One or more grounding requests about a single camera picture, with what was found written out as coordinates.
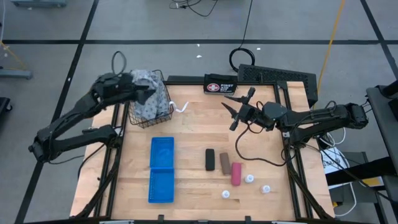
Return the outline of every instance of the white bottle cap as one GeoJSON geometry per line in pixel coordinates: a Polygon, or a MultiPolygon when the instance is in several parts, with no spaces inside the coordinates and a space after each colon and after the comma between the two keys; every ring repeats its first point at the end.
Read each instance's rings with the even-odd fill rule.
{"type": "Polygon", "coordinates": [[[271,191],[271,187],[268,185],[264,185],[261,187],[261,193],[266,194],[269,193],[271,191]]]}
{"type": "Polygon", "coordinates": [[[254,176],[251,175],[251,174],[249,174],[249,175],[247,175],[247,176],[244,178],[244,181],[245,181],[246,183],[250,184],[251,182],[254,181],[254,176]]]}
{"type": "Polygon", "coordinates": [[[221,196],[223,196],[223,198],[229,198],[229,191],[224,190],[221,196]]]}

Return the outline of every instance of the blue tray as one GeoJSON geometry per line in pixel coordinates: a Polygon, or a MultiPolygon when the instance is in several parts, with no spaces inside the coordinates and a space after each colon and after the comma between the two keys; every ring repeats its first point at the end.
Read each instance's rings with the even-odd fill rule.
{"type": "Polygon", "coordinates": [[[150,170],[148,202],[174,202],[174,169],[150,170]]]}
{"type": "Polygon", "coordinates": [[[155,137],[152,138],[150,146],[150,168],[174,167],[174,138],[155,137]]]}
{"type": "Polygon", "coordinates": [[[152,138],[150,147],[149,203],[174,201],[174,138],[152,138]]]}

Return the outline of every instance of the gray cloth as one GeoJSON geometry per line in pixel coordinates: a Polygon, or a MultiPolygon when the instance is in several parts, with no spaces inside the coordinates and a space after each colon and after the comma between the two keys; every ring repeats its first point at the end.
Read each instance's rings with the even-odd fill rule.
{"type": "Polygon", "coordinates": [[[136,85],[148,85],[149,90],[156,92],[141,105],[134,102],[134,116],[136,118],[153,119],[169,113],[169,101],[167,99],[166,87],[160,75],[148,70],[134,70],[132,82],[136,85]]]}

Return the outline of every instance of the black bracket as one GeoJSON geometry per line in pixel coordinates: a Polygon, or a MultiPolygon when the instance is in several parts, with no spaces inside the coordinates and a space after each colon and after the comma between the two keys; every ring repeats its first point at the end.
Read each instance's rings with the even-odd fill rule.
{"type": "Polygon", "coordinates": [[[245,216],[244,217],[244,224],[251,224],[251,217],[250,216],[245,216]]]}
{"type": "Polygon", "coordinates": [[[283,90],[287,90],[287,81],[276,81],[276,84],[283,90]]]}
{"type": "Polygon", "coordinates": [[[164,215],[158,215],[157,216],[157,223],[158,224],[163,224],[164,222],[164,215]]]}

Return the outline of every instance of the wooden tabletop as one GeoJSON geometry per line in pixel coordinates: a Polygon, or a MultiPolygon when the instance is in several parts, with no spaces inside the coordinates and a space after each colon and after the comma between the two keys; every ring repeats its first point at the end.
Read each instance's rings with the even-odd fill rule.
{"type": "MultiPolygon", "coordinates": [[[[288,87],[293,110],[308,110],[303,83],[289,82],[288,87]]],[[[295,220],[286,166],[244,161],[235,151],[235,140],[246,125],[241,123],[235,131],[230,131],[233,120],[221,102],[236,110],[240,107],[239,103],[219,95],[205,95],[202,86],[173,85],[167,88],[178,106],[187,101],[189,105],[185,112],[174,113],[171,121],[146,129],[127,124],[112,218],[156,220],[159,214],[163,214],[166,220],[243,220],[246,215],[251,216],[252,220],[295,220]],[[174,203],[148,203],[150,142],[157,136],[173,136],[175,139],[174,203]],[[216,153],[214,171],[205,170],[205,149],[208,148],[216,153]],[[231,162],[242,163],[242,177],[252,174],[254,182],[246,184],[242,180],[240,186],[232,186],[231,177],[221,171],[219,154],[222,152],[229,154],[231,162]],[[269,194],[261,193],[263,185],[271,187],[269,194]],[[221,197],[224,190],[229,190],[229,199],[221,197]]],[[[250,104],[255,105],[257,100],[263,103],[275,101],[272,86],[255,88],[256,93],[250,104]]],[[[239,86],[235,96],[246,95],[248,89],[249,86],[239,86]]],[[[106,110],[95,116],[93,126],[109,124],[112,112],[106,110]]],[[[260,130],[254,125],[252,129],[260,130]]],[[[99,145],[88,146],[86,156],[99,145]]],[[[262,157],[276,163],[283,162],[281,150],[282,140],[277,129],[261,134],[247,132],[239,142],[239,151],[243,156],[262,157]]],[[[97,177],[101,175],[104,152],[104,149],[101,150],[82,168],[71,215],[80,212],[98,189],[97,177]]],[[[308,189],[325,211],[334,216],[319,152],[308,147],[301,153],[308,189]]],[[[302,195],[298,187],[297,190],[301,214],[305,217],[302,195]]],[[[101,214],[104,214],[107,199],[108,192],[104,195],[101,214]]]]}

